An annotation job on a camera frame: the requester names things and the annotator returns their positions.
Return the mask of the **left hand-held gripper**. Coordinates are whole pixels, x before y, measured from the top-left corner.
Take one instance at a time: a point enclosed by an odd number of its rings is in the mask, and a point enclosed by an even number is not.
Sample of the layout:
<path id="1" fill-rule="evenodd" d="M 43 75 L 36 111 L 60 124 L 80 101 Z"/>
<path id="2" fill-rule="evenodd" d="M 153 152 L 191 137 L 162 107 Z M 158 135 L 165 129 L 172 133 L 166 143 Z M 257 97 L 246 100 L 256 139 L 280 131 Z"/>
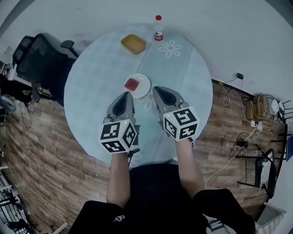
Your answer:
<path id="1" fill-rule="evenodd" d="M 129 119 L 114 119 L 126 111 Z M 99 142 L 110 154 L 129 153 L 138 145 L 140 125 L 136 125 L 135 107 L 130 92 L 119 95 L 107 109 L 106 117 L 99 128 Z"/>

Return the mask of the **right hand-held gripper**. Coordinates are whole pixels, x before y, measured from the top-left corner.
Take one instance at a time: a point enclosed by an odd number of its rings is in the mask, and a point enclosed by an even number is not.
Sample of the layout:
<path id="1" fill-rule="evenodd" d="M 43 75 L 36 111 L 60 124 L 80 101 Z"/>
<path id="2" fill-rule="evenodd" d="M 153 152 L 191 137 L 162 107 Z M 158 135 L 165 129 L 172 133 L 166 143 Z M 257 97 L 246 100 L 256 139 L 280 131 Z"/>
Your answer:
<path id="1" fill-rule="evenodd" d="M 155 86 L 153 97 L 163 114 L 163 129 L 175 141 L 192 138 L 198 132 L 199 117 L 194 107 L 189 106 L 165 113 L 165 106 L 178 106 L 183 102 L 181 94 L 167 87 Z"/>

